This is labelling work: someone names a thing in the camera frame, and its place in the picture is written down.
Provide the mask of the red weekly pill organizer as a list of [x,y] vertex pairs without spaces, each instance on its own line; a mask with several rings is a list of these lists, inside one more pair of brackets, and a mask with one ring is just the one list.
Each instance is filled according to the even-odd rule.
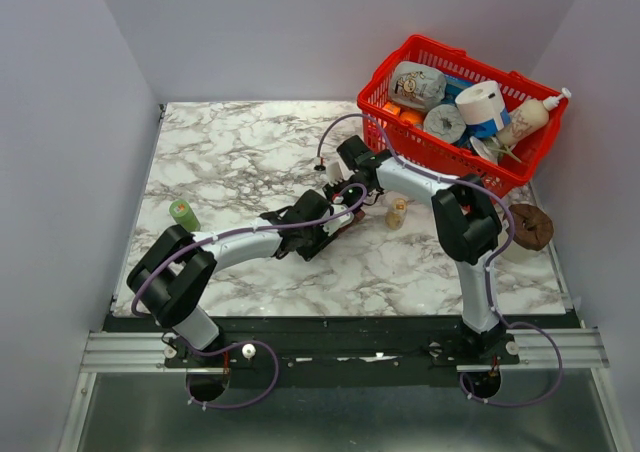
[[340,234],[346,232],[349,228],[354,227],[355,225],[359,224],[364,219],[365,216],[366,216],[366,213],[364,211],[362,211],[362,210],[357,211],[353,215],[351,221],[348,224],[343,225],[342,227],[340,227],[337,230],[336,235],[340,235]]

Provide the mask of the clear bottle yellow pills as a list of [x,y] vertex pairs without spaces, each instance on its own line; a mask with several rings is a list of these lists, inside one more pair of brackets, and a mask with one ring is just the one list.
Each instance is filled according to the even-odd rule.
[[399,230],[405,221],[408,203],[404,198],[395,198],[390,203],[386,215],[385,223],[391,230]]

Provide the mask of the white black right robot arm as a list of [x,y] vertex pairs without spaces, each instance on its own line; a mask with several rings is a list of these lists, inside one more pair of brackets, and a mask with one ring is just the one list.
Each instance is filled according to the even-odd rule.
[[496,312],[495,272],[489,262],[502,226],[480,177],[438,176],[399,162],[388,150],[374,153],[358,136],[340,144],[337,153],[353,172],[352,182],[431,207],[440,246],[458,271],[463,299],[461,354],[471,363],[485,362],[496,352],[494,337],[504,330]]

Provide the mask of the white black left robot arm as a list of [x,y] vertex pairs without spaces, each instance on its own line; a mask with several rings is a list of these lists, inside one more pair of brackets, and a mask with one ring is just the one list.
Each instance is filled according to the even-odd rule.
[[292,206],[222,232],[198,235],[173,225],[126,279],[134,293],[132,311],[143,304],[161,327],[188,343],[187,354],[197,365],[212,366],[221,357],[220,329],[199,306],[212,275],[253,259],[281,259],[290,253],[310,260],[351,224],[366,195],[361,184],[345,187],[333,200],[308,190]]

